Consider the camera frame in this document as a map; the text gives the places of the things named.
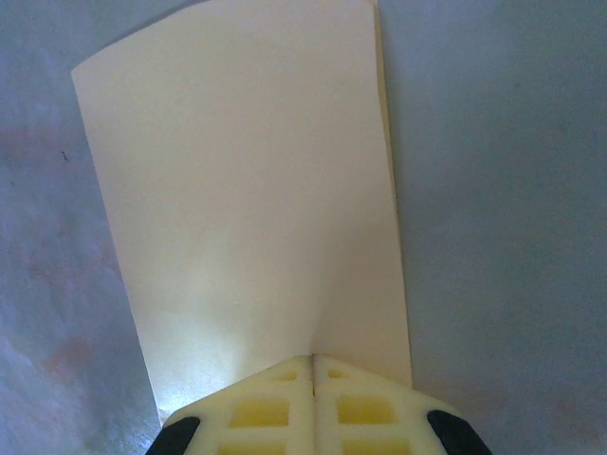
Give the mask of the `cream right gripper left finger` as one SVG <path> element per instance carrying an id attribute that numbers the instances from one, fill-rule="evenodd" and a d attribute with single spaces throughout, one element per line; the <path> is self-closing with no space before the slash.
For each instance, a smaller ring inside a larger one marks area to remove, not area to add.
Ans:
<path id="1" fill-rule="evenodd" d="M 314 455 L 312 359 L 292 357 L 178 409 L 150 455 Z"/>

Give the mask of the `yellow cloth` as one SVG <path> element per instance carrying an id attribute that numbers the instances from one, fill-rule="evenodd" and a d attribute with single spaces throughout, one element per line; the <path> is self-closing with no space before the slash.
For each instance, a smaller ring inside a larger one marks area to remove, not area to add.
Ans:
<path id="1" fill-rule="evenodd" d="M 411 383 L 377 0 L 207 0 L 71 77 L 161 418 L 295 355 Z"/>

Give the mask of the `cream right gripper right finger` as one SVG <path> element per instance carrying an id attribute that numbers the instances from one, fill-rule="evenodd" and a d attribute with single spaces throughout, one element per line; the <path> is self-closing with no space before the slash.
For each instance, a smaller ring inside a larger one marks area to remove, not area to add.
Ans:
<path id="1" fill-rule="evenodd" d="M 313 355 L 317 455 L 484 455 L 453 406 L 327 355 Z"/>

